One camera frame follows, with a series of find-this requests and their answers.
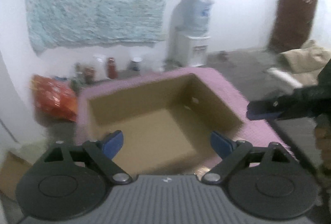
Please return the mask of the white water dispenser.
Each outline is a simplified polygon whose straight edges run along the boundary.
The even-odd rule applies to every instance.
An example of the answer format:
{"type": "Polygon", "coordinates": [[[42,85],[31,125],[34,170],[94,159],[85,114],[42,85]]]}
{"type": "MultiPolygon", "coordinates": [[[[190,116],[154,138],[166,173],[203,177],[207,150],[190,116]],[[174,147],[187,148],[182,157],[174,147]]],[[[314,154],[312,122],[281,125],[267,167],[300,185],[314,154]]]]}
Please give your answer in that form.
{"type": "Polygon", "coordinates": [[[208,36],[193,36],[177,31],[174,36],[170,60],[180,67],[201,67],[207,62],[208,36]]]}

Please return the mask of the dark glass bottle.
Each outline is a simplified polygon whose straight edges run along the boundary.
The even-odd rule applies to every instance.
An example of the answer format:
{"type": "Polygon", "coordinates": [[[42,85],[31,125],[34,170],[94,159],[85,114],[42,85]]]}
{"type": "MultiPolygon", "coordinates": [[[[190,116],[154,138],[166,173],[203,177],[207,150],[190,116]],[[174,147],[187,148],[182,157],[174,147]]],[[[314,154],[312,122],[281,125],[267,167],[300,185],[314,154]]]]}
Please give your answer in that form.
{"type": "Polygon", "coordinates": [[[71,78],[71,89],[76,93],[76,95],[78,95],[83,88],[84,88],[83,68],[81,67],[81,64],[75,63],[74,75],[71,78]]]}

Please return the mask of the pink checkered table cloth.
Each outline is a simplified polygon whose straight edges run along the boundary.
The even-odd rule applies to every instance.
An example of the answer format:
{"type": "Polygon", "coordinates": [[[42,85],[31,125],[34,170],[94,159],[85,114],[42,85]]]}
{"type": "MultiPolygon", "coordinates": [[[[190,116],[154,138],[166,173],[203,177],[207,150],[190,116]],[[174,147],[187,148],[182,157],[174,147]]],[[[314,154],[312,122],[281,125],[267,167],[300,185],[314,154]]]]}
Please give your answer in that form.
{"type": "MultiPolygon", "coordinates": [[[[85,141],[95,141],[100,140],[92,138],[89,135],[88,127],[88,101],[93,97],[101,96],[102,94],[114,93],[117,90],[125,89],[129,86],[136,86],[142,82],[154,82],[159,80],[171,79],[178,76],[184,76],[193,74],[196,75],[203,83],[207,84],[209,88],[214,91],[223,101],[230,107],[234,113],[242,120],[242,125],[240,129],[232,136],[222,135],[233,139],[243,139],[250,142],[252,145],[257,147],[266,147],[271,142],[281,143],[281,138],[276,134],[276,132],[268,125],[264,120],[250,121],[246,117],[246,107],[247,100],[246,98],[229,82],[227,81],[218,71],[213,68],[180,68],[174,71],[145,75],[145,76],[136,76],[124,80],[116,80],[104,82],[96,86],[88,87],[84,89],[79,96],[78,101],[78,114],[76,120],[76,130],[74,141],[75,144],[82,144],[85,141]]],[[[216,155],[198,166],[213,167],[219,163],[219,157],[216,155]]],[[[194,173],[198,168],[194,168],[189,172],[184,173],[194,173]]]]}

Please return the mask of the brown cardboard box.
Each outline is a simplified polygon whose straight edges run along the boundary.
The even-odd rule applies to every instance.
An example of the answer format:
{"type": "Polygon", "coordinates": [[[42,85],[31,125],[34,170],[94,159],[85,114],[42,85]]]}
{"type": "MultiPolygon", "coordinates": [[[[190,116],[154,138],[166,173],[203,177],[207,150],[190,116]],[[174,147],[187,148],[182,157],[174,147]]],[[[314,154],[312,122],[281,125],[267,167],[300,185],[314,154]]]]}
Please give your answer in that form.
{"type": "Polygon", "coordinates": [[[88,114],[92,138],[122,131],[124,145],[113,160],[131,175],[189,172],[215,156],[212,131],[232,136],[242,125],[193,74],[93,97],[88,114]]]}

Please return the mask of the clear plastic bottle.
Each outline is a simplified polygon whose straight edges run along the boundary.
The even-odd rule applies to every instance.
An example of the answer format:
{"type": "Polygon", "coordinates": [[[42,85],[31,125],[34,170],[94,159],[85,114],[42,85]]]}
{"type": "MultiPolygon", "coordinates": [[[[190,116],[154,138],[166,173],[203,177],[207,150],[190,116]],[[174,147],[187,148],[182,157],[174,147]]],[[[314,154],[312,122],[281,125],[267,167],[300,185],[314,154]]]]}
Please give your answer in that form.
{"type": "Polygon", "coordinates": [[[93,67],[95,70],[95,79],[97,81],[107,79],[106,56],[101,54],[93,55],[93,67]]]}

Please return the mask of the brown wooden door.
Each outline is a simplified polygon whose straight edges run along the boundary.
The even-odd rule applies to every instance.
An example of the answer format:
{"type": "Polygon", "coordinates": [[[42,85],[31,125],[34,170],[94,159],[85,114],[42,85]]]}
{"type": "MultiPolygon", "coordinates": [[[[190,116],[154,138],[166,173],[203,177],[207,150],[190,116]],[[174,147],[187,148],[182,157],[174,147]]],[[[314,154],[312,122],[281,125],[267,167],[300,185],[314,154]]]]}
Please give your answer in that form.
{"type": "Polygon", "coordinates": [[[281,53],[298,49],[308,40],[318,0],[278,0],[269,48],[281,53]]]}

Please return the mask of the red plastic bag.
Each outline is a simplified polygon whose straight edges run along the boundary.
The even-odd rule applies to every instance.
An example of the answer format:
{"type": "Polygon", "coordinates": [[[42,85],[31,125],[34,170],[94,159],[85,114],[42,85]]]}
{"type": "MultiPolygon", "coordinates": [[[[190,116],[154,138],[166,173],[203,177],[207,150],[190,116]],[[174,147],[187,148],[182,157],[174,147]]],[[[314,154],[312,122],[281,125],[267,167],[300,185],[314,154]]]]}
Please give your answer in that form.
{"type": "Polygon", "coordinates": [[[36,111],[56,119],[76,121],[77,97],[67,83],[34,75],[31,79],[31,90],[36,111]]]}

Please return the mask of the beige jacket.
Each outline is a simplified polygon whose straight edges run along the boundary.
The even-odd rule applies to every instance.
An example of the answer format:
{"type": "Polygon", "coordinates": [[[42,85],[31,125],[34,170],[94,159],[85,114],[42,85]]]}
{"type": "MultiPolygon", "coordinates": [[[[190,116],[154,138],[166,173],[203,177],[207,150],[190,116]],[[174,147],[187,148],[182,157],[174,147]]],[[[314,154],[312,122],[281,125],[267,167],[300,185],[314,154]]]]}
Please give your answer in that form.
{"type": "Polygon", "coordinates": [[[304,86],[317,85],[318,75],[330,60],[330,49],[308,40],[299,49],[282,52],[279,62],[282,68],[304,86]]]}

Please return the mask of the red jar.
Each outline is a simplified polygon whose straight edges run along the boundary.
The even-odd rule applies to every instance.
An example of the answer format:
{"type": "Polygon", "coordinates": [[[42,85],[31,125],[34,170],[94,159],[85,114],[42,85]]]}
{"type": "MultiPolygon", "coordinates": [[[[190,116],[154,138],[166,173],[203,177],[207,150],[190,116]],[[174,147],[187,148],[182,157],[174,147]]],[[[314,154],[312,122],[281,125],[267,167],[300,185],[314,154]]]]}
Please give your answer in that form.
{"type": "Polygon", "coordinates": [[[107,73],[109,79],[116,79],[118,77],[117,69],[116,69],[116,62],[113,57],[108,58],[107,62],[107,73]]]}

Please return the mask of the white cup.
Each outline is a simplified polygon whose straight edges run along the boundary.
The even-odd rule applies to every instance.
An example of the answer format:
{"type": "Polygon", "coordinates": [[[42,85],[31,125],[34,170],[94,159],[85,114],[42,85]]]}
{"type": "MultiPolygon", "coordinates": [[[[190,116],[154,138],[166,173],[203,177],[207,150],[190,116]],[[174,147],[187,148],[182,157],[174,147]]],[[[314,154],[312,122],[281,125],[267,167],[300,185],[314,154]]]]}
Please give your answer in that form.
{"type": "Polygon", "coordinates": [[[140,71],[141,70],[141,57],[133,57],[129,63],[129,69],[132,71],[140,71]]]}

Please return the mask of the white shoe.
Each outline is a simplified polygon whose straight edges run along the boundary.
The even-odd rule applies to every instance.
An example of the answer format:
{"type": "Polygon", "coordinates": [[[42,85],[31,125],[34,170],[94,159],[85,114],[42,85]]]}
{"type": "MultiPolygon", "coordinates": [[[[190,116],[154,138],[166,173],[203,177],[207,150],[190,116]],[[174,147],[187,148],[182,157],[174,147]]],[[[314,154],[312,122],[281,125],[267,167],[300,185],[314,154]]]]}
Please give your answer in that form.
{"type": "Polygon", "coordinates": [[[294,79],[288,72],[276,67],[268,68],[266,75],[269,82],[286,93],[303,87],[303,84],[294,79]]]}

